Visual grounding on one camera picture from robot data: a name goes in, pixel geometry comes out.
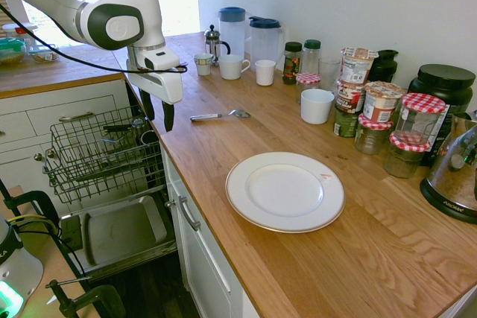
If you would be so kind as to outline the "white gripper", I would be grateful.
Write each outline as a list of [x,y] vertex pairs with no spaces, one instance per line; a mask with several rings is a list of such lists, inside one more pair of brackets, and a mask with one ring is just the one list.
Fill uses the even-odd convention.
[[151,95],[162,101],[163,123],[166,132],[170,132],[174,126],[174,104],[183,99],[182,77],[176,68],[170,72],[143,72],[132,73],[137,70],[130,60],[126,60],[127,78],[131,84],[138,87],[145,115],[150,121],[155,118],[154,106]]

